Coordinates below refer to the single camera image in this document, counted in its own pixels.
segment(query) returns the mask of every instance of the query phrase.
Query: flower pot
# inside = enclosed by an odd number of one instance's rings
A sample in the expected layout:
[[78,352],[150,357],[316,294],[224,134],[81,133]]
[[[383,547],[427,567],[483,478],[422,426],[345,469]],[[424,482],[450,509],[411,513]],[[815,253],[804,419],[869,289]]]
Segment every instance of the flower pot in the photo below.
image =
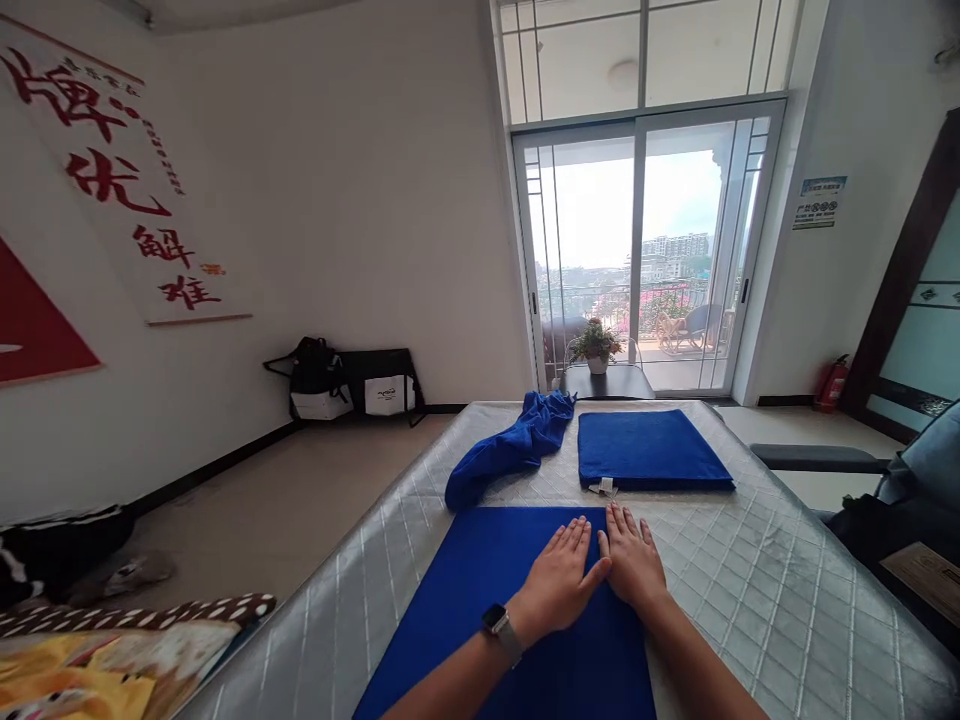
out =
[[591,375],[603,375],[607,371],[607,365],[610,363],[610,358],[604,360],[600,357],[587,358],[587,367],[590,368]]

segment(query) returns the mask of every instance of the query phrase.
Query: blue towel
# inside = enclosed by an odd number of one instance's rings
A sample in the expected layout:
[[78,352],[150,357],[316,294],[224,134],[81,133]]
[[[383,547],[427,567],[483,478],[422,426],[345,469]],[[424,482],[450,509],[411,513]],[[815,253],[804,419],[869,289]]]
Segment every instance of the blue towel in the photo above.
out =
[[[604,508],[482,507],[457,515],[353,717],[379,718],[466,642],[484,611],[523,584],[557,527],[581,514],[594,529],[589,569],[600,556]],[[569,629],[541,640],[504,676],[477,717],[655,718],[643,641],[636,614],[603,583]]]
[[681,410],[584,413],[580,484],[621,490],[732,490],[733,478]]
[[517,421],[474,445],[450,473],[447,507],[453,512],[473,507],[494,480],[540,467],[540,458],[560,449],[576,401],[559,390],[550,395],[528,392]]

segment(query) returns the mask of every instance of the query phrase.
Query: door frame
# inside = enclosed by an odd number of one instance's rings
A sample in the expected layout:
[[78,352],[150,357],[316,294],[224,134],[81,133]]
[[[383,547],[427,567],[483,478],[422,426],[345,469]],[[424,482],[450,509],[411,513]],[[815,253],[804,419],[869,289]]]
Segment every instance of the door frame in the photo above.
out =
[[954,109],[947,113],[924,168],[840,397],[840,409],[845,413],[902,443],[910,442],[917,431],[868,409],[867,401],[958,189],[960,109]]
[[[630,332],[636,336],[639,322],[639,302],[641,293],[641,266],[640,247],[643,241],[643,184],[646,172],[646,134],[656,130],[695,127],[738,120],[753,119],[758,116],[770,118],[770,127],[767,132],[767,146],[764,163],[758,175],[757,197],[751,219],[750,234],[747,238],[747,248],[744,256],[743,287],[740,305],[738,308],[733,331],[730,336],[727,354],[727,370],[724,382],[720,388],[697,390],[675,390],[658,393],[658,397],[709,397],[728,396],[733,386],[733,376],[736,359],[739,353],[740,340],[743,334],[744,318],[747,304],[750,300],[749,284],[756,264],[759,249],[760,234],[767,211],[767,201],[773,181],[773,168],[776,164],[780,145],[780,132],[783,127],[783,117],[786,110],[784,94],[773,94],[763,97],[756,96],[743,98],[742,102],[731,102],[730,98],[716,101],[715,105],[697,103],[694,106],[667,106],[662,108],[644,108],[639,111],[608,114],[595,119],[578,118],[560,125],[556,121],[549,123],[549,127],[538,129],[530,126],[512,133],[514,168],[517,178],[517,199],[520,208],[521,242],[524,257],[524,273],[527,279],[529,302],[527,312],[531,314],[533,327],[534,356],[536,362],[536,376],[541,392],[549,390],[546,383],[546,365],[543,345],[542,307],[537,292],[535,255],[532,237],[532,216],[527,193],[526,159],[524,151],[528,148],[542,147],[545,144],[559,145],[595,140],[610,140],[618,138],[634,138],[634,204],[633,228],[631,240],[631,268],[630,268]],[[722,215],[723,207],[718,208]]]
[[[632,119],[615,120],[607,123],[573,125],[534,133],[518,133],[513,136],[513,162],[517,178],[517,200],[520,206],[520,235],[523,244],[523,271],[527,278],[529,300],[527,312],[530,313],[533,326],[533,354],[536,362],[536,377],[540,392],[549,392],[547,385],[546,358],[543,353],[543,322],[540,296],[537,292],[536,255],[533,248],[533,217],[530,214],[529,194],[525,190],[527,183],[527,161],[525,150],[548,145],[567,145],[571,143],[593,142],[597,140],[617,140],[634,136],[635,121]],[[554,350],[554,364],[557,363]]]

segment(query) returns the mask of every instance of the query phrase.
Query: red calligraphy banner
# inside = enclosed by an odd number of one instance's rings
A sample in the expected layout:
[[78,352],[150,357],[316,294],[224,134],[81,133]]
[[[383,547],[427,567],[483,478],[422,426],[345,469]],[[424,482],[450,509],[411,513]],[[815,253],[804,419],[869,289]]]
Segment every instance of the red calligraphy banner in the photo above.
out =
[[0,238],[0,386],[102,367]]
[[0,14],[0,87],[36,128],[148,325],[250,317],[193,230],[142,80]]

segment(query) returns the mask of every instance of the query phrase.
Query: wristwatch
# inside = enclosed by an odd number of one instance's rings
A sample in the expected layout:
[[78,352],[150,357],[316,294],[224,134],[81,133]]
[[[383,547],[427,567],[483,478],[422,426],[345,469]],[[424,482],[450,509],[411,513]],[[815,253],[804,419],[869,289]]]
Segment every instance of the wristwatch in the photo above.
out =
[[515,668],[523,657],[523,646],[513,631],[510,616],[503,605],[491,605],[483,614],[483,630],[500,641],[510,656],[510,667]]

